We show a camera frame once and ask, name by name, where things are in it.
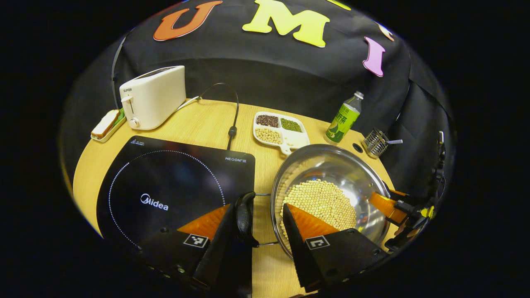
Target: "green bottle label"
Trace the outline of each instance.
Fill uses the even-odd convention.
[[[344,135],[350,130],[351,126],[357,120],[359,115],[360,113],[357,110],[350,110],[345,106],[345,104],[342,104],[339,112],[326,131],[326,137],[335,143],[340,142]]]

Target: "plastic bottle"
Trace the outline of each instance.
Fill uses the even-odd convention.
[[[339,112],[331,122],[330,127],[324,134],[324,139],[328,143],[337,145],[350,130],[351,126],[361,114],[361,100],[363,98],[364,95],[357,91],[352,98],[344,101]]]

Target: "toaster power cord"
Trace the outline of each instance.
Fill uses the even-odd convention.
[[[235,117],[234,117],[234,125],[232,125],[232,127],[230,127],[230,129],[228,130],[228,135],[229,135],[229,139],[228,139],[228,147],[226,148],[227,150],[230,150],[230,144],[232,143],[232,138],[235,136],[236,132],[237,132],[237,128],[235,127],[235,123],[237,121],[237,114],[239,113],[239,98],[237,97],[237,92],[235,91],[234,88],[232,88],[230,85],[228,85],[227,83],[216,83],[216,84],[213,84],[212,86],[208,87],[208,89],[204,90],[203,93],[201,93],[201,95],[198,96],[198,99],[197,100],[201,100],[202,99],[202,96],[208,91],[210,90],[211,88],[215,87],[215,86],[218,86],[218,85],[224,85],[224,86],[227,86],[228,88],[230,88],[230,90],[232,90],[232,92],[234,92],[234,95],[235,95],[235,101],[237,102],[237,107],[235,109]]]

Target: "wooden table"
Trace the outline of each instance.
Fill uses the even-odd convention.
[[[227,132],[233,123],[235,109],[236,104],[233,102],[200,100],[174,113],[157,129],[132,130],[125,123],[105,143],[91,140],[90,136],[87,136],[89,142],[81,154],[73,182],[74,200],[78,208],[101,235],[96,220],[98,192],[109,166],[128,139],[140,135],[226,149]],[[236,124],[237,134],[232,140],[231,150],[254,155],[256,158],[254,191],[269,193],[276,173],[286,156],[280,152],[279,147],[266,146],[254,139],[252,122],[255,113],[259,111],[275,112],[299,119],[306,128],[311,144],[326,144],[323,136],[329,123],[279,110],[240,105]],[[358,153],[353,149],[352,143],[360,144],[363,139],[362,134],[350,131],[339,146],[363,159],[393,189],[381,161],[368,157],[365,152]],[[396,230],[397,227],[391,225],[386,239],[393,237]],[[271,223],[270,197],[256,196],[254,199],[253,235],[260,243],[277,240]],[[280,245],[253,249],[252,291],[253,298],[291,297],[305,293],[298,283],[294,263],[282,251]]]

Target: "pink letter i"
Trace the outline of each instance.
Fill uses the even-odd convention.
[[[383,63],[383,53],[386,51],[373,39],[366,36],[365,39],[368,41],[368,58],[363,61],[363,65],[376,76],[382,77],[383,70],[381,69],[381,64]]]

